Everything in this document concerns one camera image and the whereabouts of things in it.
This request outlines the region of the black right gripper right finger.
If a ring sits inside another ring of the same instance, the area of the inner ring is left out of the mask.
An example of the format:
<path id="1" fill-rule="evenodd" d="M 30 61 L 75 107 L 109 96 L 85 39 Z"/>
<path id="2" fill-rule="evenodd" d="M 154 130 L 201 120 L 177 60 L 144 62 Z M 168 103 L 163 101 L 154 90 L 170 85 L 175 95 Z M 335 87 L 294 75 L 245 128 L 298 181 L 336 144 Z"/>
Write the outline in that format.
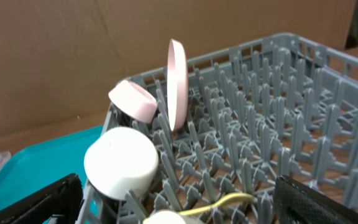
<path id="1" fill-rule="evenodd" d="M 358 213 L 287 175 L 275 181 L 273 206 L 279 223 L 358 224 Z"/>

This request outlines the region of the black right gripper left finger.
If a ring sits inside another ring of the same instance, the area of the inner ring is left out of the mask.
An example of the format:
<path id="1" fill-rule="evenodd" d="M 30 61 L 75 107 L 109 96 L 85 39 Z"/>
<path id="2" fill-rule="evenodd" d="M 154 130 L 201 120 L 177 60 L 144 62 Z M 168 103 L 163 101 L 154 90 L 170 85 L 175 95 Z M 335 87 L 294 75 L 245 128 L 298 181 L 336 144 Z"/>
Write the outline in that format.
<path id="1" fill-rule="evenodd" d="M 2 209 L 0 224 L 75 223 L 82 203 L 82 183 L 72 173 Z"/>

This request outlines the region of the yellow plastic spoon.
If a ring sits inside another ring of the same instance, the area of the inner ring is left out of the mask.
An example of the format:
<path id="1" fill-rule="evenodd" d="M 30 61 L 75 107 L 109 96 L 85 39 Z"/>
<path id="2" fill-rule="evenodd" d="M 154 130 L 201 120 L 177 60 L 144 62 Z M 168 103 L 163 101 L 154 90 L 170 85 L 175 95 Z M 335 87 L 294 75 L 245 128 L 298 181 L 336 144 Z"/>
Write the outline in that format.
<path id="1" fill-rule="evenodd" d="M 191 210 L 180 211 L 179 214 L 183 216 L 198 215 L 200 213 L 210 212 L 212 209 L 215 208 L 226 207 L 231 203 L 237 203 L 237 202 L 251 203 L 253 199 L 254 196 L 251 194 L 247 194 L 244 192 L 233 192 L 223 196 L 222 198 L 220 198 L 218 201 L 216 201 L 211 205 L 194 208 Z"/>

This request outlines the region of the white bowl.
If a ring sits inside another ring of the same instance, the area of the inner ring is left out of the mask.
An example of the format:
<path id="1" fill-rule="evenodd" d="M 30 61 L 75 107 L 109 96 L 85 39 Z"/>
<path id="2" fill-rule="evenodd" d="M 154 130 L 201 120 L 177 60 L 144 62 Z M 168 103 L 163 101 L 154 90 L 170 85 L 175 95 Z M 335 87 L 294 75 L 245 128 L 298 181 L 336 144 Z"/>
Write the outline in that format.
<path id="1" fill-rule="evenodd" d="M 128 127 L 106 131 L 86 151 L 84 167 L 93 187 L 108 198 L 124 200 L 133 190 L 145 194 L 157 172 L 158 152 L 143 133 Z"/>

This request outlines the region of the pink bowl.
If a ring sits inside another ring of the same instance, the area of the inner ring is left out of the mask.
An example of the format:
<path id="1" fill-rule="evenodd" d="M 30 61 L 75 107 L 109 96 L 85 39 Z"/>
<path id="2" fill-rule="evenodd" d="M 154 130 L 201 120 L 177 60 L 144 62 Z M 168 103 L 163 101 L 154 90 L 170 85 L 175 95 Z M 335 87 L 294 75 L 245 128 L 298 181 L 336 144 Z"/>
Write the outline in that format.
<path id="1" fill-rule="evenodd" d="M 151 123 L 158 108 L 153 95 L 128 80 L 119 82 L 108 93 L 108 97 L 126 115 L 143 123 Z"/>

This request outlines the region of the pink plate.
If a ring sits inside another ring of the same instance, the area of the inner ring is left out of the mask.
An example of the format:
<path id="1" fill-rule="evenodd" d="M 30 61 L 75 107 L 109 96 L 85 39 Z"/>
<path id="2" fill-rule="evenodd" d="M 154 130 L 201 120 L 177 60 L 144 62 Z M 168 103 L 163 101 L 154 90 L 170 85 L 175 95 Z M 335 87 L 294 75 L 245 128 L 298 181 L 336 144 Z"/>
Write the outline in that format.
<path id="1" fill-rule="evenodd" d="M 180 129 L 188 107 L 188 66 L 181 42 L 171 39 L 167 63 L 167 108 L 170 129 Z"/>

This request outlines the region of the cream plastic cup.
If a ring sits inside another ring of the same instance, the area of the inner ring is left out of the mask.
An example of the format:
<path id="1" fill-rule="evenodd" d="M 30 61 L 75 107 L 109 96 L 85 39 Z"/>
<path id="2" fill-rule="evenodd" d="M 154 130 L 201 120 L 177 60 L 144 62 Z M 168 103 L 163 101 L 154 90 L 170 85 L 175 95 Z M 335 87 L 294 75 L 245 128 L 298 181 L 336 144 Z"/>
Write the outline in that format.
<path id="1" fill-rule="evenodd" d="M 199 219 L 180 215 L 171 210 L 162 210 L 146 218 L 143 224 L 204 224 Z"/>

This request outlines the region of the grey dishwasher rack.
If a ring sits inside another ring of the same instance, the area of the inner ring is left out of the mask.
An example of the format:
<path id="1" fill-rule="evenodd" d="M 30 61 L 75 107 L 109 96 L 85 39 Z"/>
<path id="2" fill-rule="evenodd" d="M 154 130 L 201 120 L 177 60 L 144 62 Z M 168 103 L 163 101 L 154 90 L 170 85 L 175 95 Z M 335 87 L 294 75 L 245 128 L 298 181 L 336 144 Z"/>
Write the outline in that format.
<path id="1" fill-rule="evenodd" d="M 110 200 L 87 184 L 79 223 L 140 223 L 241 191 L 254 201 L 201 220 L 274 223 L 280 175 L 358 212 L 358 58 L 283 33 L 190 59 L 188 71 L 188 115 L 177 133 L 168 126 L 166 68 L 131 77 L 157 99 L 151 124 L 109 107 L 103 129 L 144 133 L 160 164 L 138 199 Z"/>

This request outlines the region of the teal serving tray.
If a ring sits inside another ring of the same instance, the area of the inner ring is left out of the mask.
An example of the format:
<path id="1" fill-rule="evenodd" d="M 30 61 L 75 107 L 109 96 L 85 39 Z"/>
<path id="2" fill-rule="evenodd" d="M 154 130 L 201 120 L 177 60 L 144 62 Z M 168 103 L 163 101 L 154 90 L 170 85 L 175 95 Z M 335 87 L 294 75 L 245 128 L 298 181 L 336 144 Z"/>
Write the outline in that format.
<path id="1" fill-rule="evenodd" d="M 101 135 L 102 126 L 27 147 L 0 171 L 0 210 L 75 173 L 85 185 L 84 156 Z"/>

